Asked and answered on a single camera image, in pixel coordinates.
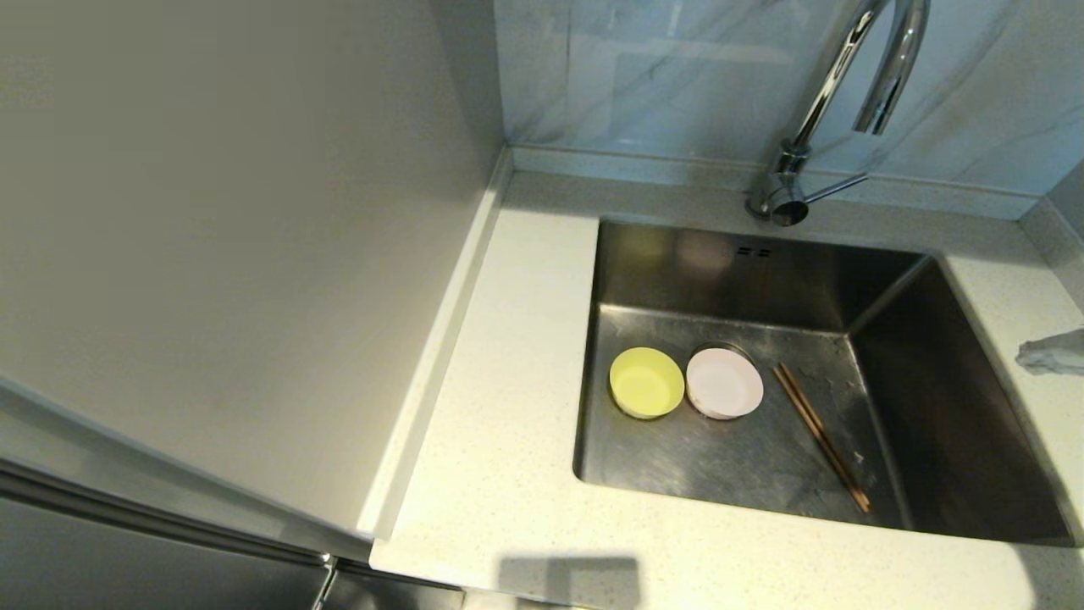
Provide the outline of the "pale pink bowl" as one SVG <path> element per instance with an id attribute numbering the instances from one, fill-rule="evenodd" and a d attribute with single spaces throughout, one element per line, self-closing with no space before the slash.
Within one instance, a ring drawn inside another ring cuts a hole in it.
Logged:
<path id="1" fill-rule="evenodd" d="M 694 352 L 685 369 L 686 395 L 710 419 L 739 419 L 764 399 L 764 381 L 751 356 L 728 350 Z"/>

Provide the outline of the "yellow plastic bowl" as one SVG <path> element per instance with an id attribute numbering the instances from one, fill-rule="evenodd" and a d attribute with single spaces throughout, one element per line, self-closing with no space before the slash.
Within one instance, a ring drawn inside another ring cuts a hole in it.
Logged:
<path id="1" fill-rule="evenodd" d="M 651 347 L 632 347 L 612 358 L 609 393 L 617 408 L 634 419 L 672 413 L 685 395 L 685 379 L 673 358 Z"/>

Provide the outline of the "stainless steel sink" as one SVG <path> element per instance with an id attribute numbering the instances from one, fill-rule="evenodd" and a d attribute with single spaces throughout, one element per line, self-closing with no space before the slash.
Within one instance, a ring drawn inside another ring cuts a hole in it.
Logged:
<path id="1" fill-rule="evenodd" d="M 654 420 L 612 358 L 739 343 L 759 408 Z M 573 470 L 589 484 L 849 524 L 1084 547 L 1084 525 L 926 254 L 604 221 Z"/>

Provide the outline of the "chrome gooseneck faucet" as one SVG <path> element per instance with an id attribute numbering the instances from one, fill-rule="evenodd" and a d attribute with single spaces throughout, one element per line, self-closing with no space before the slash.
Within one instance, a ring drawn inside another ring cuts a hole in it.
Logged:
<path id="1" fill-rule="evenodd" d="M 888 5 L 892 8 L 891 30 L 878 69 L 872 77 L 870 88 L 853 124 L 853 130 L 860 134 L 883 133 L 921 50 L 932 0 L 860 0 L 853 15 L 847 20 L 843 34 L 833 46 L 825 69 L 798 114 L 793 129 L 780 139 L 766 169 L 744 199 L 747 213 L 761 223 L 782 228 L 800 224 L 806 219 L 812 203 L 867 181 L 867 174 L 859 173 L 826 189 L 806 193 L 801 185 L 801 176 L 810 161 L 813 137 L 862 46 L 870 37 L 872 27 Z"/>

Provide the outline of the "beige tall cabinet side panel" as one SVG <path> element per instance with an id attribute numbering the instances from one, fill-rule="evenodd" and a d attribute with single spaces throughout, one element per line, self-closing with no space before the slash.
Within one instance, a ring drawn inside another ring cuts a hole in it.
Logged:
<path id="1" fill-rule="evenodd" d="M 0 0 L 0 380 L 390 535 L 504 146 L 493 0 Z"/>

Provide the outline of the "chrome cabinet trim strip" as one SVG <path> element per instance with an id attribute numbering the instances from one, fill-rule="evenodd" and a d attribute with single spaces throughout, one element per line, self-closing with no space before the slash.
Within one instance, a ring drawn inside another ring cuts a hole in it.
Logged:
<path id="1" fill-rule="evenodd" d="M 330 560 L 345 560 L 349 564 L 367 564 L 367 555 L 362 555 L 361 542 L 357 538 L 351 543 L 318 545 L 313 550 L 224 525 L 206 524 L 197 518 L 122 499 L 3 458 L 0 458 L 0 497 L 29 503 L 37 508 L 96 524 L 205 546 L 216 551 L 243 553 L 280 563 L 323 564 Z"/>

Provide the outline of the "grey tall cabinet door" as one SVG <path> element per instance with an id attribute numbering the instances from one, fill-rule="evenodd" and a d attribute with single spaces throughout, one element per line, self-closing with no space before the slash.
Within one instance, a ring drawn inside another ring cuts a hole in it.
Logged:
<path id="1" fill-rule="evenodd" d="M 326 571 L 0 498 L 0 610 L 311 610 Z M 324 610 L 462 610 L 459 588 L 341 572 Z"/>

